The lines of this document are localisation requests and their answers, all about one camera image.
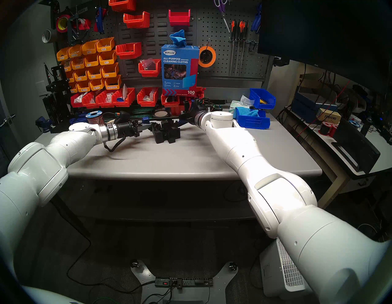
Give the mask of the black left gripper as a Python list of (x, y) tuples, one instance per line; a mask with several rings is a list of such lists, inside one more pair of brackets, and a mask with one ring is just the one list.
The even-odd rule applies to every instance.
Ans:
[(116, 123), (116, 132), (117, 138), (126, 138), (126, 137), (139, 137), (140, 132), (144, 130), (151, 131), (152, 125), (151, 123), (146, 122), (123, 122), (123, 123)]

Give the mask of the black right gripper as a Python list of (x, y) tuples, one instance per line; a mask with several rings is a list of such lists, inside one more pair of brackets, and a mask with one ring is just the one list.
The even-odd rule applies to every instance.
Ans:
[(187, 112), (186, 115), (180, 115), (178, 124), (191, 124), (196, 125), (195, 118), (196, 115), (200, 112), (199, 106), (192, 106), (191, 104), (184, 104), (184, 112)]

